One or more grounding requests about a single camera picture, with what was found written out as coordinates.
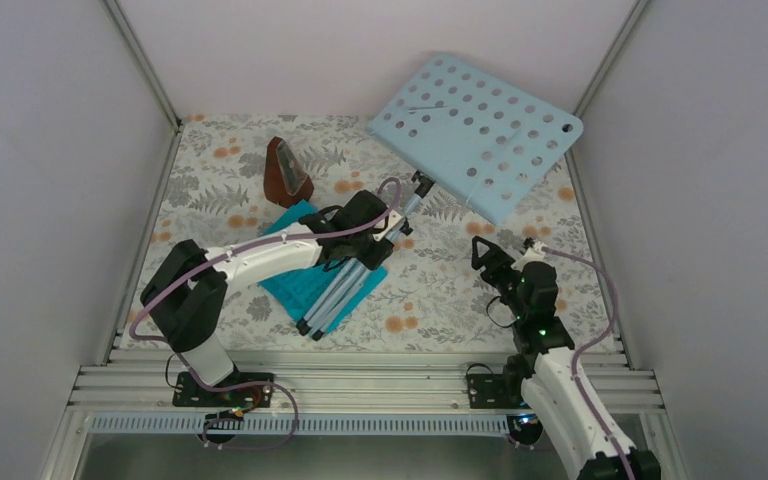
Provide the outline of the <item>aluminium rail frame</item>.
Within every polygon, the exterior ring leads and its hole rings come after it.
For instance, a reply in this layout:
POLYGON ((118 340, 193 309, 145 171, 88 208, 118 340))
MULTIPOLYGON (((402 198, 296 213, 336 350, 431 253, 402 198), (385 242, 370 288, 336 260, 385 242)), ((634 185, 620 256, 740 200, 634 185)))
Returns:
MULTIPOLYGON (((486 397, 502 353, 325 353, 237 351, 244 371, 268 372, 279 384, 270 405, 249 418, 255 432, 284 435, 299 411, 301 433, 430 433, 504 435, 508 418, 526 412, 486 397)), ((588 354, 586 373, 608 411, 641 426, 643 446, 667 479, 687 472, 653 372, 625 356, 588 354)), ((190 433, 204 411, 177 408, 171 381, 180 361, 159 349, 114 349, 106 363, 79 370, 54 444, 46 479, 73 479, 92 432, 190 433)))

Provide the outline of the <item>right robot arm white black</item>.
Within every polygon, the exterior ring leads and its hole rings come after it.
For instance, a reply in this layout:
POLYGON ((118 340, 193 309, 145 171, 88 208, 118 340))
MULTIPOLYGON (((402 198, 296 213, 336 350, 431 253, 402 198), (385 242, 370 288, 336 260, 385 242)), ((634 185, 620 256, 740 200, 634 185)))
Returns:
POLYGON ((465 381, 473 410, 522 410, 507 418, 515 446, 547 434, 571 479, 659 479, 655 454, 637 446, 598 397, 575 345, 556 312, 556 269, 547 249, 528 238, 519 257, 481 237, 472 239, 471 266, 509 308, 516 347, 501 372, 468 366, 465 381))

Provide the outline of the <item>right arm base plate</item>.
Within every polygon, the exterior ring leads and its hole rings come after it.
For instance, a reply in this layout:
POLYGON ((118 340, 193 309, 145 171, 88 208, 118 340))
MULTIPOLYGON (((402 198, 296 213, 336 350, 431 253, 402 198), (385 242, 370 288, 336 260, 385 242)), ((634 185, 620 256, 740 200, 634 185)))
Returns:
POLYGON ((466 375, 471 409, 510 409, 511 401, 501 374, 470 373, 466 375))

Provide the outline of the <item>light blue music stand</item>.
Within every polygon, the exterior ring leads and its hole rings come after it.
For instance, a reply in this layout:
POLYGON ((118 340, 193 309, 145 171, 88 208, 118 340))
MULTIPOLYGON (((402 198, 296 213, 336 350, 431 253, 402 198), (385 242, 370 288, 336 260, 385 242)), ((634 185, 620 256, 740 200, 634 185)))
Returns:
POLYGON ((424 65, 373 118, 303 117, 299 152, 316 203, 342 203, 385 178, 409 199, 415 172, 434 187, 409 216, 387 278, 335 340, 384 350, 504 350, 510 321, 470 266, 476 236, 516 253, 529 237, 588 250, 564 153, 581 121, 450 56, 424 65))

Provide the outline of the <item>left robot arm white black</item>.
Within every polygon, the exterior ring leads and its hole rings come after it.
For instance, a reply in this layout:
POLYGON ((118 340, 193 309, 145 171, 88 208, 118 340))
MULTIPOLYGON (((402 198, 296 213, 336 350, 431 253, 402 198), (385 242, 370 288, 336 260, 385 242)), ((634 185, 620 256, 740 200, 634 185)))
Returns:
POLYGON ((215 405, 238 391, 236 367, 216 334, 225 296, 287 272, 357 259, 377 267, 391 253, 388 234, 404 217, 362 190, 343 206, 300 216, 273 233, 236 245, 206 248, 177 243, 140 295, 140 318, 150 317, 161 338, 215 405))

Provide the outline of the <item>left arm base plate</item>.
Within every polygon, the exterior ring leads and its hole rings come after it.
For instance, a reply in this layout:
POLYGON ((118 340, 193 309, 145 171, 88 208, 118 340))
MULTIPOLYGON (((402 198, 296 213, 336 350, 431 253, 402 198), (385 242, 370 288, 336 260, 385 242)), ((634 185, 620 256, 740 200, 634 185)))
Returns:
POLYGON ((238 388, 233 391, 210 392, 202 388, 190 373, 182 372, 178 375, 175 383, 172 405, 175 407, 244 411, 252 408, 268 408, 271 404, 274 388, 262 385, 262 382, 272 382, 273 380, 274 375, 271 373, 232 374, 220 384, 220 387, 250 382, 258 382, 258 385, 238 388))

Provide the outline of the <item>brown wooden metronome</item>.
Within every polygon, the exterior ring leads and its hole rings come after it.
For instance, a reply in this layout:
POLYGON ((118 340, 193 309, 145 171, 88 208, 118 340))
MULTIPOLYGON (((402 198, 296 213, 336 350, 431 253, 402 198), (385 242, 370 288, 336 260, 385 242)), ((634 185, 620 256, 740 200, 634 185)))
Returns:
POLYGON ((267 146, 263 189, 268 201, 283 208, 310 201, 313 195, 309 174, 281 137, 273 137, 267 146))

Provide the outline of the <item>blue sheet music page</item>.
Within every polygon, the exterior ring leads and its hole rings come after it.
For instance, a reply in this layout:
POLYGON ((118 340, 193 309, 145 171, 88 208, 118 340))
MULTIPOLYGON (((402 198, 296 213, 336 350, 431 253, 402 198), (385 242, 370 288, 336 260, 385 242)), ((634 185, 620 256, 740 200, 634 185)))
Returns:
MULTIPOLYGON (((302 200, 296 205, 289 207, 275 222, 269 224, 261 232, 261 235, 273 234, 296 222, 300 217, 316 212, 317 210, 310 203, 302 200)), ((277 275, 263 280, 260 282, 260 285, 281 304, 291 319, 298 323, 300 320, 308 318, 307 312, 331 281, 336 278, 337 273, 338 270, 325 272, 323 266, 317 266, 277 275)), ((324 333, 330 334, 334 332, 341 322, 384 281, 387 275, 388 272, 384 267, 372 271, 364 281, 363 286, 336 315, 333 322, 324 330, 324 333)))

